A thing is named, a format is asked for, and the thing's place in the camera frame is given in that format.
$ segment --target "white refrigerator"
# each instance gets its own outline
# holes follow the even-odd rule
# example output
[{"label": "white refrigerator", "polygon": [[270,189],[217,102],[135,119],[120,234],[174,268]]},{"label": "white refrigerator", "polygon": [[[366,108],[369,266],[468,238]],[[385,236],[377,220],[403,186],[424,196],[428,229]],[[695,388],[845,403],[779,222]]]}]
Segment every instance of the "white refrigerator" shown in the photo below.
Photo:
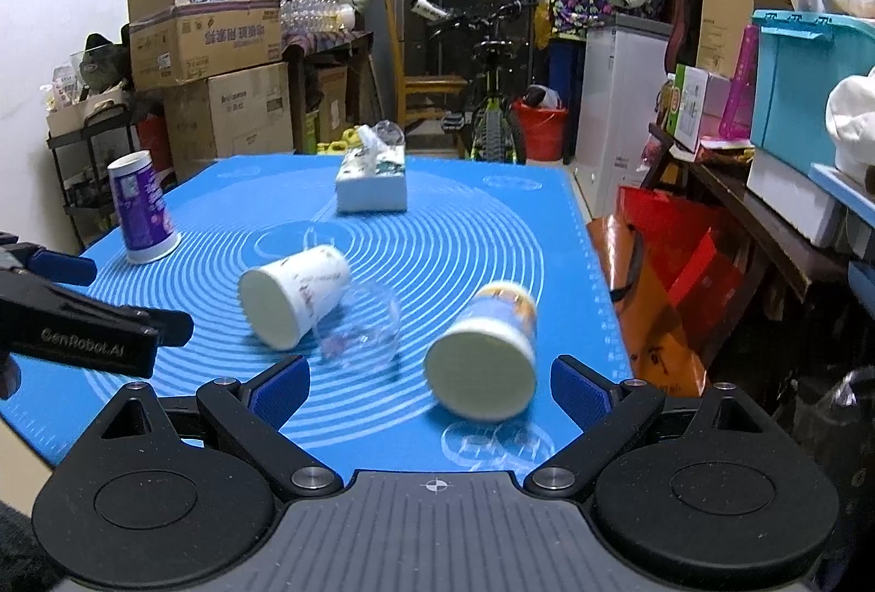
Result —
[{"label": "white refrigerator", "polygon": [[574,175],[590,214],[614,213],[620,185],[640,185],[641,150],[665,83],[671,25],[616,15],[586,36]]}]

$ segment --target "purple paper cup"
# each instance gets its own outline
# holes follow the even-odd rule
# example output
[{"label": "purple paper cup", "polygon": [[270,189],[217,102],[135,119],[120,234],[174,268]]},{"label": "purple paper cup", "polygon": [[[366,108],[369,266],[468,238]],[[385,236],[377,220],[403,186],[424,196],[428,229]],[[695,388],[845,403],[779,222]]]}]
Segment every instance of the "purple paper cup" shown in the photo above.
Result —
[{"label": "purple paper cup", "polygon": [[148,150],[107,165],[109,187],[131,264],[159,260],[179,246]]}]

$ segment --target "teal plastic storage box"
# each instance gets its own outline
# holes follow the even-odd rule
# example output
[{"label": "teal plastic storage box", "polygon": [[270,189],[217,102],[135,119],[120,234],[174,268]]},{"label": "teal plastic storage box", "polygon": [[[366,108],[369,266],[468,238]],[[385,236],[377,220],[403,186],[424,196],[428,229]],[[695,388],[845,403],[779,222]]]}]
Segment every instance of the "teal plastic storage box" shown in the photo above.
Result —
[{"label": "teal plastic storage box", "polygon": [[832,165],[826,101],[843,78],[875,66],[875,23],[843,14],[757,10],[760,58],[751,141],[808,174]]}]

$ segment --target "screw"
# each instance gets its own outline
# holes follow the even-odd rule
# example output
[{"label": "screw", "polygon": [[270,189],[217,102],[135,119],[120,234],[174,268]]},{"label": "screw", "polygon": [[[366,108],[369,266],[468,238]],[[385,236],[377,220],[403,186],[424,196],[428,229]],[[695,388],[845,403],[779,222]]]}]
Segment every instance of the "screw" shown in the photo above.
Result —
[{"label": "screw", "polygon": [[299,489],[319,490],[331,485],[334,473],[324,466],[305,466],[291,475],[291,482]]},{"label": "screw", "polygon": [[546,490],[563,490],[570,488],[574,484],[574,474],[567,468],[558,466],[548,466],[540,468],[532,474],[532,483],[538,488]]}]

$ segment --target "blue silicone mat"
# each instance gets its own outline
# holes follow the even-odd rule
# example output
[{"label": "blue silicone mat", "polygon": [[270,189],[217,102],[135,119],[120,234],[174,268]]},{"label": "blue silicone mat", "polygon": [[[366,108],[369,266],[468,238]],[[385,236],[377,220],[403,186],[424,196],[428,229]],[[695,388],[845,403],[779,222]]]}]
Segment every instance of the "blue silicone mat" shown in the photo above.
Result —
[{"label": "blue silicone mat", "polygon": [[[391,286],[401,344],[386,372],[340,370],[310,353],[310,398],[283,433],[345,479],[356,468],[513,470],[519,477],[579,435],[550,397],[550,364],[571,353],[614,381],[627,353],[569,178],[557,169],[408,160],[405,214],[337,216],[340,159],[268,155],[220,161],[167,195],[182,243],[130,266],[119,232],[87,251],[99,266],[90,295],[180,308],[194,317],[185,348],[162,348],[150,381],[159,396],[193,394],[220,375],[251,378],[281,359],[262,346],[236,299],[240,274],[333,242],[353,279]],[[538,385],[516,420],[483,426],[433,400],[422,361],[470,296],[512,279],[538,302]],[[305,338],[300,352],[312,350]],[[56,464],[126,378],[21,357],[22,388],[0,413]]]}]

